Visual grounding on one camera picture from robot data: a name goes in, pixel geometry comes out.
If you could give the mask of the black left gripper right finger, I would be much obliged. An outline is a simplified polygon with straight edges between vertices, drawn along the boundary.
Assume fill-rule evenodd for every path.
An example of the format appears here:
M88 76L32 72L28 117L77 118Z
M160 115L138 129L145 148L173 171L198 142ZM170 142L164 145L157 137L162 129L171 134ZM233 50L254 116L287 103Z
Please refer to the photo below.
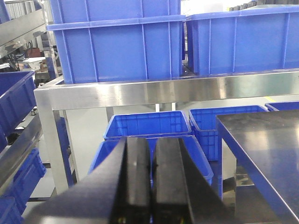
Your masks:
M157 141L153 182L155 224L236 223L236 218L197 169L182 138Z

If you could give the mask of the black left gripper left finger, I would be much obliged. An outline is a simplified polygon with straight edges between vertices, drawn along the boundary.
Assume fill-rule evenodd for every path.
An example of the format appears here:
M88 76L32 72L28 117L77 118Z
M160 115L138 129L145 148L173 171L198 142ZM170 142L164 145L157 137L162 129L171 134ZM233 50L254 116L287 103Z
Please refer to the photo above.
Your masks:
M149 221L149 145L143 138L122 137L88 176L33 208L24 222L147 224Z

